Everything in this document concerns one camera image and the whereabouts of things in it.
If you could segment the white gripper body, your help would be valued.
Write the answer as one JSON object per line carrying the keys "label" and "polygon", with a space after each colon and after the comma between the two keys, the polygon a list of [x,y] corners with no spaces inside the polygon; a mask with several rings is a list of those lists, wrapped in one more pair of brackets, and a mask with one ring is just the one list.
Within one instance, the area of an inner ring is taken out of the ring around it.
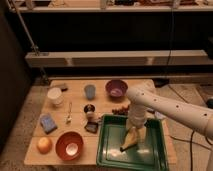
{"label": "white gripper body", "polygon": [[126,121],[127,133],[132,127],[135,127],[137,129],[138,141],[143,141],[146,137],[146,122],[146,107],[136,104],[130,104],[128,118]]}

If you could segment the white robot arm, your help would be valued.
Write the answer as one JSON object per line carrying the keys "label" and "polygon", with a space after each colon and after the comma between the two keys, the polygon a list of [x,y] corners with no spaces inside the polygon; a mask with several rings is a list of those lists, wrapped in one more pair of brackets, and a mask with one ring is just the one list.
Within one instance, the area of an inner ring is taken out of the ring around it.
{"label": "white robot arm", "polygon": [[129,88],[126,96],[130,100],[128,119],[135,127],[145,124],[150,108],[213,140],[213,109],[165,98],[141,85]]}

